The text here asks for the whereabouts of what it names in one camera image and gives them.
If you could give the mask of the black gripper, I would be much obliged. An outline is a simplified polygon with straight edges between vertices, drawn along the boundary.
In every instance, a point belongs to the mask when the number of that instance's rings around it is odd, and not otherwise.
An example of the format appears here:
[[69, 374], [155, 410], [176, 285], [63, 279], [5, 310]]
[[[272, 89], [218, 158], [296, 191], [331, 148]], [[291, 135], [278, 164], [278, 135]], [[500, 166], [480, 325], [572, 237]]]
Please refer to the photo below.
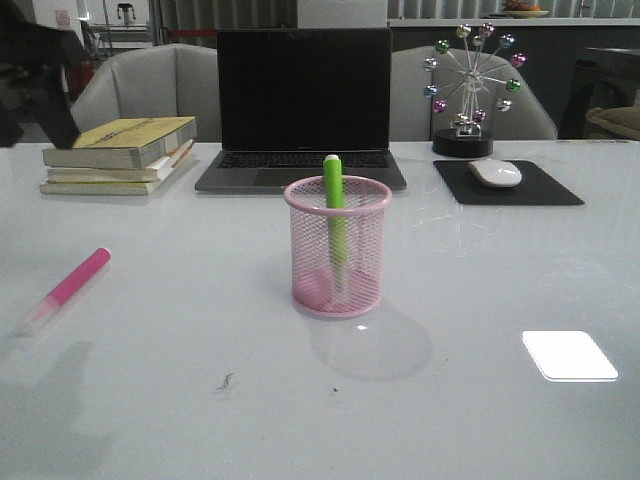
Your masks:
[[74, 31], [29, 22], [14, 2], [1, 3], [1, 82], [26, 96], [26, 110], [59, 149], [71, 148], [80, 135], [62, 70], [79, 66], [84, 53]]

